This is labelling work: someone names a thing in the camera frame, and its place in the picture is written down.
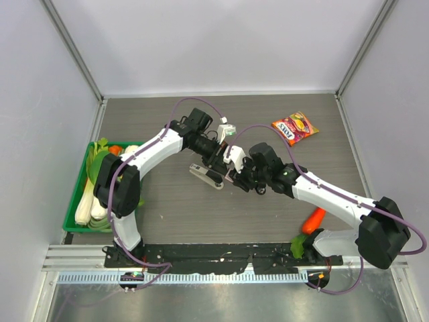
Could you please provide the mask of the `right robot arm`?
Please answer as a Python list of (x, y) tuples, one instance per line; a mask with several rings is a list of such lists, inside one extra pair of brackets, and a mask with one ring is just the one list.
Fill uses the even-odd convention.
[(267, 188), (292, 199), (324, 209), (350, 226), (349, 230), (317, 229), (302, 249), (311, 265), (331, 256), (361, 256), (380, 269), (388, 269), (410, 239), (410, 230), (396, 202), (376, 201), (349, 193), (294, 164), (284, 164), (265, 142), (244, 153), (238, 146), (226, 148), (226, 164), (233, 165), (226, 177), (244, 191), (265, 193)]

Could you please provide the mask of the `red white staple box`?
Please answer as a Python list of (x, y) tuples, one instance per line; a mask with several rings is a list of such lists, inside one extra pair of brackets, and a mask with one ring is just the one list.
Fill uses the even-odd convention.
[(228, 172), (225, 175), (225, 179), (228, 180), (229, 182), (233, 182), (233, 179), (230, 176), (231, 173), (231, 169), (228, 170)]

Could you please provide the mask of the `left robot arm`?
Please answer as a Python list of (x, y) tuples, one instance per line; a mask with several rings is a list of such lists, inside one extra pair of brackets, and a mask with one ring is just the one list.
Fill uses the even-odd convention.
[(170, 120), (152, 139), (124, 156), (106, 155), (101, 161), (94, 196), (107, 209), (119, 259), (127, 267), (138, 266), (144, 257), (144, 241), (138, 232), (135, 210), (144, 176), (166, 158), (186, 148), (203, 155), (217, 143), (204, 134), (213, 118), (194, 108), (190, 115)]

